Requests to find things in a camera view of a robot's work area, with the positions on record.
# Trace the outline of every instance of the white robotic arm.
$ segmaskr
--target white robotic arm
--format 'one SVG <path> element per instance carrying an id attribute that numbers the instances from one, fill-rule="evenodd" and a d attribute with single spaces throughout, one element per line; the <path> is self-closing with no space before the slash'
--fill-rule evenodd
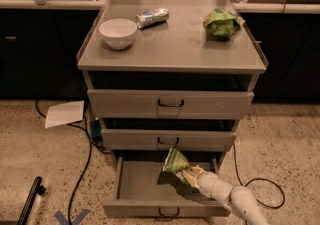
<path id="1" fill-rule="evenodd" d="M 213 172 L 206 172 L 200 167 L 192 171 L 183 170 L 183 177 L 200 193 L 218 201 L 225 209 L 246 220 L 250 225 L 270 225 L 263 216 L 252 192 L 243 186 L 233 187 Z"/>

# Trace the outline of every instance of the terrazzo floor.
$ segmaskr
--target terrazzo floor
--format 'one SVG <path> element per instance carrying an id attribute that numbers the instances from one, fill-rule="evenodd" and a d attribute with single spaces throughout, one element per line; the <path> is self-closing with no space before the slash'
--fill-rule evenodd
<path id="1" fill-rule="evenodd" d="M 40 101 L 46 114 L 63 101 Z M 89 153 L 88 140 L 80 129 L 59 126 L 44 129 L 45 119 L 33 100 L 0 101 L 0 221 L 18 220 L 33 180 L 43 178 L 47 191 L 37 196 L 28 224 L 66 224 L 70 196 Z M 320 105 L 252 103 L 240 122 L 235 141 L 240 178 L 243 183 L 263 177 L 278 183 L 286 202 L 278 210 L 262 208 L 270 224 L 319 224 L 320 219 Z M 239 185 L 233 150 L 227 153 L 220 176 Z M 113 197 L 115 172 L 110 155 L 95 148 L 92 159 L 76 192 L 72 220 L 85 210 L 80 224 L 244 224 L 227 218 L 155 219 L 107 218 L 102 203 Z M 269 205 L 281 203 L 281 194 L 272 186 L 256 181 L 250 186 L 255 196 Z"/>

